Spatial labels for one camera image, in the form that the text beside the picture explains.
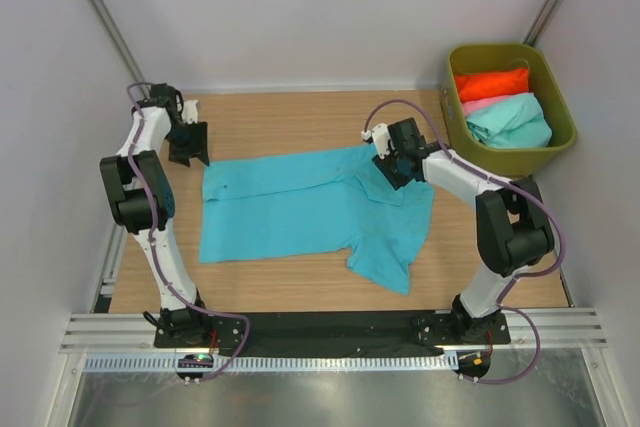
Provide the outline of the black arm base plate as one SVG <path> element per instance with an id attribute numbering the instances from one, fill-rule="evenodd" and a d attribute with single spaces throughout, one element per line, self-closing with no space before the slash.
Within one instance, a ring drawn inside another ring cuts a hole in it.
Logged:
<path id="1" fill-rule="evenodd" d="M 229 354 L 239 347 L 247 356 L 319 352 L 340 357 L 358 347 L 435 348 L 511 341 L 500 312 L 485 320 L 465 320 L 457 313 L 433 310 L 249 313 L 243 320 L 183 308 L 163 309 L 158 315 L 145 311 L 143 318 L 155 328 L 157 348 L 214 347 Z"/>

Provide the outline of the blue t shirt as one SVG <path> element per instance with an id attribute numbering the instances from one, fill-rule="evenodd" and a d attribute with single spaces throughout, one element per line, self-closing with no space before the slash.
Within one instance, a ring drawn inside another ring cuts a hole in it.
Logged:
<path id="1" fill-rule="evenodd" d="M 430 231 L 434 189 L 394 189 L 374 147 L 219 161 L 204 171 L 199 260 L 257 260 L 348 249 L 352 272 L 410 291 Z"/>

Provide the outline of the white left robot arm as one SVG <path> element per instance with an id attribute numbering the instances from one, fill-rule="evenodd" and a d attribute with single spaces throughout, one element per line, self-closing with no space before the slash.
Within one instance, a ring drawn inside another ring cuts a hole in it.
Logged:
<path id="1" fill-rule="evenodd" d="M 100 174 L 115 223 L 138 242 L 159 289 L 159 313 L 143 313 L 156 329 L 154 344 L 199 347 L 210 339 L 212 323 L 177 246 L 176 203 L 159 154 L 167 144 L 171 162 L 188 167 L 197 159 L 207 166 L 208 126 L 199 119 L 199 103 L 175 87 L 140 82 L 127 93 L 138 87 L 148 94 L 132 100 L 128 137 L 115 155 L 100 160 Z"/>

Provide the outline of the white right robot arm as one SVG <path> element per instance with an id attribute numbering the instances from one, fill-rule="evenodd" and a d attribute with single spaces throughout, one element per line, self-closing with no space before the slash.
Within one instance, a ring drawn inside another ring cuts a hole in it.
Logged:
<path id="1" fill-rule="evenodd" d="M 496 177 L 443 142 L 427 142 L 413 118 L 378 124 L 361 136 L 375 146 L 373 162 L 394 189 L 429 183 L 474 209 L 481 265 L 452 302 L 450 328 L 461 342 L 483 341 L 516 281 L 554 249 L 536 182 Z"/>

